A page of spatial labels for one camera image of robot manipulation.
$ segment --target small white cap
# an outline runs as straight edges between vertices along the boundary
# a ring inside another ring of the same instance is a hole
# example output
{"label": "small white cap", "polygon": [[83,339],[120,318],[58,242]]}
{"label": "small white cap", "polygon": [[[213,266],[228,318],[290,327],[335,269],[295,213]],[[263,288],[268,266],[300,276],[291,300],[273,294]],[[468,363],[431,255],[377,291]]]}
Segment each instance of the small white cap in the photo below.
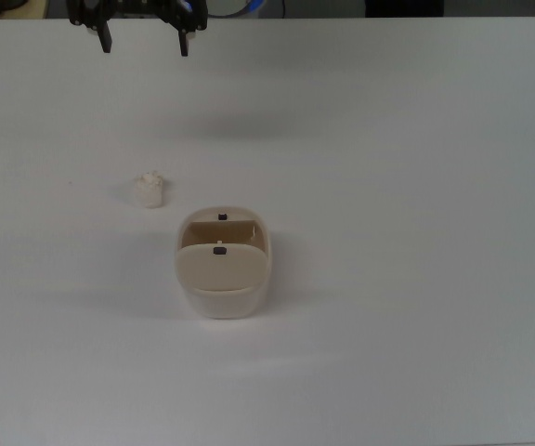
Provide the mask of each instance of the small white cap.
{"label": "small white cap", "polygon": [[149,209],[163,205],[163,177],[156,171],[146,173],[136,180],[136,197]]}

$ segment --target white tabletop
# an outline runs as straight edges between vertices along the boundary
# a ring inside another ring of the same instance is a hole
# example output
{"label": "white tabletop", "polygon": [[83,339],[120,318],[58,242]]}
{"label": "white tabletop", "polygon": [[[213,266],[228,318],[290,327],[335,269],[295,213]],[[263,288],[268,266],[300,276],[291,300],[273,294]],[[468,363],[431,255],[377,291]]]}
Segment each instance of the white tabletop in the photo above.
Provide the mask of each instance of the white tabletop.
{"label": "white tabletop", "polygon": [[[0,22],[0,445],[535,441],[535,19],[111,32]],[[173,268],[222,203],[272,230],[241,321]]]}

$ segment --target beige container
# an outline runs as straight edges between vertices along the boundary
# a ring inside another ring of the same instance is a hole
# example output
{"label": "beige container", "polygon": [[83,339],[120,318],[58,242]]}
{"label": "beige container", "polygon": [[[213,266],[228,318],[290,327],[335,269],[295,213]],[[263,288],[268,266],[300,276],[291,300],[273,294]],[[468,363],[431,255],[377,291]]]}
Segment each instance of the beige container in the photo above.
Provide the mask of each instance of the beige container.
{"label": "beige container", "polygon": [[181,225],[175,264],[178,281],[202,315],[244,318],[266,297],[271,274],[268,229],[248,209],[203,209]]}

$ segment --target container lid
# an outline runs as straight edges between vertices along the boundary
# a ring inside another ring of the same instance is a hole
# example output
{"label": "container lid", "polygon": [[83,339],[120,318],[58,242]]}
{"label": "container lid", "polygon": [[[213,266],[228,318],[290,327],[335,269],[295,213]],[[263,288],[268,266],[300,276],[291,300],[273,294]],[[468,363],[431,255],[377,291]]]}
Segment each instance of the container lid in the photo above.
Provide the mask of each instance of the container lid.
{"label": "container lid", "polygon": [[249,244],[193,244],[176,254],[176,275],[187,288],[235,291],[258,285],[268,274],[268,257]]}

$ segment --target white surface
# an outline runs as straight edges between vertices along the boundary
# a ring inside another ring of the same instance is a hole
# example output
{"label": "white surface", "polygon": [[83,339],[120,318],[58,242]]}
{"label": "white surface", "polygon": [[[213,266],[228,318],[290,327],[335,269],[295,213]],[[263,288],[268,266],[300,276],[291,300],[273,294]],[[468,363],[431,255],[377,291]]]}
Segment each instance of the white surface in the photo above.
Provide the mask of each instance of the white surface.
{"label": "white surface", "polygon": [[[0,23],[0,445],[535,440],[535,20],[111,32]],[[252,319],[178,296],[217,203],[272,231]]]}

